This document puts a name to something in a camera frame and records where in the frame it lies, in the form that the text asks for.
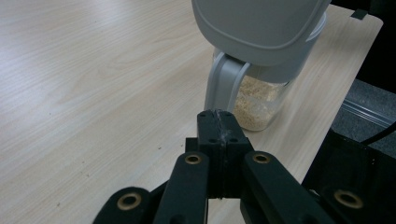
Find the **table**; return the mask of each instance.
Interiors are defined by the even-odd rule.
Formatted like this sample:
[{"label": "table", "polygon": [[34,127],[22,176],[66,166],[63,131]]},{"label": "table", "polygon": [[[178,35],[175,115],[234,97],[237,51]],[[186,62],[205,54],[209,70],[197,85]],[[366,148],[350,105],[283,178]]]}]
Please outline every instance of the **table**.
[{"label": "table", "polygon": [[[109,196],[153,190],[196,136],[213,48],[190,1],[3,1],[2,223],[91,223]],[[382,21],[327,9],[326,24],[270,128],[248,133],[302,181]],[[241,223],[211,200],[209,223]]]}]

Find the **gray carpet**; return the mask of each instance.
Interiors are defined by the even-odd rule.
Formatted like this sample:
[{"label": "gray carpet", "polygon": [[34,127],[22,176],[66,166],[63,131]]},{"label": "gray carpet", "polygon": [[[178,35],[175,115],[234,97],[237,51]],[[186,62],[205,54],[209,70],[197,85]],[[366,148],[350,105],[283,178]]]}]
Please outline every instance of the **gray carpet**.
[{"label": "gray carpet", "polygon": [[[396,121],[396,94],[355,79],[332,123],[336,133],[361,142]],[[369,145],[396,158],[396,132]]]}]

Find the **wood grain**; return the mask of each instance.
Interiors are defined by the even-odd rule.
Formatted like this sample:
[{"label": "wood grain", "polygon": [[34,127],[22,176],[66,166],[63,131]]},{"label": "wood grain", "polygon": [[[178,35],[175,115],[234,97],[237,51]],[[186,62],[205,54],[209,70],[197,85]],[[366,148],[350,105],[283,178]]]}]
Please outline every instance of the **wood grain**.
[{"label": "wood grain", "polygon": [[[0,222],[91,223],[117,190],[167,180],[212,63],[191,2],[1,5]],[[276,122],[247,133],[299,181],[382,25],[351,13],[328,8]],[[238,201],[210,202],[209,222],[243,223]]]}]

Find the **container lid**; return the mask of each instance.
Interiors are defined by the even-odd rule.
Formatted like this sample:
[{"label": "container lid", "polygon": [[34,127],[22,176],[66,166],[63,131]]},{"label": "container lid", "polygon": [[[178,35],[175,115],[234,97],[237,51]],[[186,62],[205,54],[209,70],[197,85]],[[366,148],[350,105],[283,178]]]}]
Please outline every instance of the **container lid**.
[{"label": "container lid", "polygon": [[198,27],[216,48],[262,66],[298,53],[330,0],[192,0]]}]

